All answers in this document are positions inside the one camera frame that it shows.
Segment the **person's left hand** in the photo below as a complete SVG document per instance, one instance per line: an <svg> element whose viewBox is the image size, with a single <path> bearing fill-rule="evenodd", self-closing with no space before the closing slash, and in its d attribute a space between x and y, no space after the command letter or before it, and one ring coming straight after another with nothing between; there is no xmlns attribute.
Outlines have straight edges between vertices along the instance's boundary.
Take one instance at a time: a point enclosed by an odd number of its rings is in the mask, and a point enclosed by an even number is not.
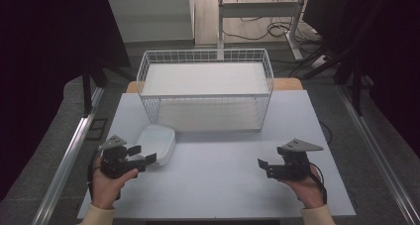
<svg viewBox="0 0 420 225"><path fill-rule="evenodd" d="M94 163L91 204L97 208L109 210L114 208L114 201L125 183L136 177L139 171L137 169L131 169L119 178L113 179L107 177L100 170L101 162L102 157L99 157Z"/></svg>

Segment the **black stand leg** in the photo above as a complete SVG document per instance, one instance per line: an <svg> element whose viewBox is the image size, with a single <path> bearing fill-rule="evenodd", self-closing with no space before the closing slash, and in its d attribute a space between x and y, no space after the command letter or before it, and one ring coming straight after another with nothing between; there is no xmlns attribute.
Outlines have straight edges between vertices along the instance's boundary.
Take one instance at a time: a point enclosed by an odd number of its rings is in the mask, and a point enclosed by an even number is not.
<svg viewBox="0 0 420 225"><path fill-rule="evenodd" d="M87 117L92 109L92 94L90 82L94 81L97 87L104 88L108 84L108 78L101 66L98 64L85 65L82 72L82 87L83 87L83 100L84 112L83 116Z"/></svg>

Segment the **white desk frame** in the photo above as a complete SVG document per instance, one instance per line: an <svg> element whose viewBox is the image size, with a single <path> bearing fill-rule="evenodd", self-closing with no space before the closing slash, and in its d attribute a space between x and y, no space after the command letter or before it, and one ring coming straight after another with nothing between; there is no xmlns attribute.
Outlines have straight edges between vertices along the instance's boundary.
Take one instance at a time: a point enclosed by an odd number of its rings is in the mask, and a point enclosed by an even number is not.
<svg viewBox="0 0 420 225"><path fill-rule="evenodd" d="M296 2L265 3L225 3L218 0L218 39L217 49L224 48L223 21L225 18L257 18L257 17L290 17L291 26L285 33L294 59L302 61L303 56L296 40L296 30L301 17L305 0Z"/></svg>

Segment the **white wire shelf rack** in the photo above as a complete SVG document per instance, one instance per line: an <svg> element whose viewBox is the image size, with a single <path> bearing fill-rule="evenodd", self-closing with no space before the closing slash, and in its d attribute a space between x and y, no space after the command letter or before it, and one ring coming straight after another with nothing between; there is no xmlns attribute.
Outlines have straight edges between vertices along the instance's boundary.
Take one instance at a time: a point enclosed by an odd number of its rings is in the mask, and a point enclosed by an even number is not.
<svg viewBox="0 0 420 225"><path fill-rule="evenodd" d="M137 90L150 121L177 132L259 131L273 71L264 49L147 51Z"/></svg>

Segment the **white cabinet panel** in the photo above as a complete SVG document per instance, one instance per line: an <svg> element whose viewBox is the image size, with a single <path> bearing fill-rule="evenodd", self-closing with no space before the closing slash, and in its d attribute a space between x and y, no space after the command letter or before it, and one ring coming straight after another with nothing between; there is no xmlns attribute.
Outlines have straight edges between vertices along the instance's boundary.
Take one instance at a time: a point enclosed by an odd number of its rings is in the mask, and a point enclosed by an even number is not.
<svg viewBox="0 0 420 225"><path fill-rule="evenodd" d="M189 0L108 0L124 43L192 40Z"/></svg>

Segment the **black floor socket plate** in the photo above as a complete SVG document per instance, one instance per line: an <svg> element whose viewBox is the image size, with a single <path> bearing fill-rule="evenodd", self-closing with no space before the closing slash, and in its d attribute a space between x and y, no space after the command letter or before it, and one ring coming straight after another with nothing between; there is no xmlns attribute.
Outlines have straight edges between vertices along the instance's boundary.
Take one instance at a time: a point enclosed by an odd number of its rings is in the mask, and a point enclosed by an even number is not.
<svg viewBox="0 0 420 225"><path fill-rule="evenodd" d="M86 135L87 141L101 141L107 126L107 118L94 119Z"/></svg>

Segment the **white lidded plastic box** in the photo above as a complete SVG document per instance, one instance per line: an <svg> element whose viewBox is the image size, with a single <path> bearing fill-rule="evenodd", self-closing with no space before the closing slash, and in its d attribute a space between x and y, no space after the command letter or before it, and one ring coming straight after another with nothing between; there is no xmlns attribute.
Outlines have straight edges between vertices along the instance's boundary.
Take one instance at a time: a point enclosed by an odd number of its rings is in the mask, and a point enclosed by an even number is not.
<svg viewBox="0 0 420 225"><path fill-rule="evenodd" d="M136 146L141 146L141 155L157 155L156 164L165 166L175 148L175 132L161 125L149 125L141 133Z"/></svg>

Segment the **dark curtain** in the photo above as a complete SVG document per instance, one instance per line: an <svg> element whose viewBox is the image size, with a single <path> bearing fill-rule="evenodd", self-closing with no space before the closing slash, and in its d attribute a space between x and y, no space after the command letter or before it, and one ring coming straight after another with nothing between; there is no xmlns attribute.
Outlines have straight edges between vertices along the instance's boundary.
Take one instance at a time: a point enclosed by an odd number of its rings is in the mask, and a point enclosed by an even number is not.
<svg viewBox="0 0 420 225"><path fill-rule="evenodd" d="M65 85L128 64L108 0L0 0L0 201L48 130Z"/></svg>
<svg viewBox="0 0 420 225"><path fill-rule="evenodd" d="M355 48L336 80L359 67L376 106L420 158L420 0L308 0L303 20L333 54Z"/></svg>

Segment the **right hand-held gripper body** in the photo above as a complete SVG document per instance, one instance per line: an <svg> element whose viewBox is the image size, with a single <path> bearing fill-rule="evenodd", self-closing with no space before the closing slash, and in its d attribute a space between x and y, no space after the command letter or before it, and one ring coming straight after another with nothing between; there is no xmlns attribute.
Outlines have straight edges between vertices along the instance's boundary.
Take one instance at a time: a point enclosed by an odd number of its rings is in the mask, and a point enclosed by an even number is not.
<svg viewBox="0 0 420 225"><path fill-rule="evenodd" d="M277 147L277 153L284 160L283 165L270 165L268 169L275 173L275 179L301 180L312 174L308 152L323 151L324 148L299 139L293 139Z"/></svg>

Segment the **person's right hand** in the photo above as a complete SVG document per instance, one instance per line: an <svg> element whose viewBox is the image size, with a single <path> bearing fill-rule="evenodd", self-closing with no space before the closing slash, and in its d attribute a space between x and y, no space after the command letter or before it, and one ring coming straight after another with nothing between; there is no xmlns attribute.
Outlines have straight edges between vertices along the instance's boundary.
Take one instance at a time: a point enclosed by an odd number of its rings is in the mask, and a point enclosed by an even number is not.
<svg viewBox="0 0 420 225"><path fill-rule="evenodd" d="M325 205L323 193L316 181L310 176L299 181L283 179L281 182L292 189L297 198L303 203L305 209L315 209Z"/></svg>

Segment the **aluminium rail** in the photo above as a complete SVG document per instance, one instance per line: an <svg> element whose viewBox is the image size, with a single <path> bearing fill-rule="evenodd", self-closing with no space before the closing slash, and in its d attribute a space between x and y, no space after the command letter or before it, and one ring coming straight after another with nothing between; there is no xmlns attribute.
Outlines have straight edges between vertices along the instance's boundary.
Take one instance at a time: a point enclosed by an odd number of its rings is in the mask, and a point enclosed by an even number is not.
<svg viewBox="0 0 420 225"><path fill-rule="evenodd" d="M365 118L354 108L350 93L345 86L337 86L337 90L407 225L420 225L420 212L417 211L403 183L385 158Z"/></svg>
<svg viewBox="0 0 420 225"><path fill-rule="evenodd" d="M98 105L101 101L105 89L96 87L93 95L89 97L92 101L92 109L83 116L67 146L62 160L52 178L52 182L39 206L39 209L31 222L31 225L48 225L58 200L62 194L64 186L68 180L72 167L77 159L78 153L87 135L88 129L94 119Z"/></svg>

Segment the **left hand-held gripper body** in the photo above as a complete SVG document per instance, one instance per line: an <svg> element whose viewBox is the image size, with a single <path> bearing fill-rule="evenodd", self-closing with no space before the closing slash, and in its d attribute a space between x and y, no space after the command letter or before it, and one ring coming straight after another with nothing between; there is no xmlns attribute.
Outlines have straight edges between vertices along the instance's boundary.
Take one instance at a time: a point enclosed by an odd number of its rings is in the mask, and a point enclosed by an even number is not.
<svg viewBox="0 0 420 225"><path fill-rule="evenodd" d="M142 157L137 160L128 161L127 142L117 135L112 136L106 142L99 146L102 153L102 162L100 170L109 178L119 178L131 169L145 171L146 158Z"/></svg>

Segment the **white power strip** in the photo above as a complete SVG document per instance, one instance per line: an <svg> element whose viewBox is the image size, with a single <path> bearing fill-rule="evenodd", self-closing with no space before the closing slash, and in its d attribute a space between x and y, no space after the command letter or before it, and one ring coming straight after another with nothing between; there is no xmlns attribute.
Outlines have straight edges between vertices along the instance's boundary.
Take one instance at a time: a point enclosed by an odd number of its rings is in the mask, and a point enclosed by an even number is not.
<svg viewBox="0 0 420 225"><path fill-rule="evenodd" d="M329 56L321 55L311 63L311 67L312 68L317 68L329 59L330 59Z"/></svg>

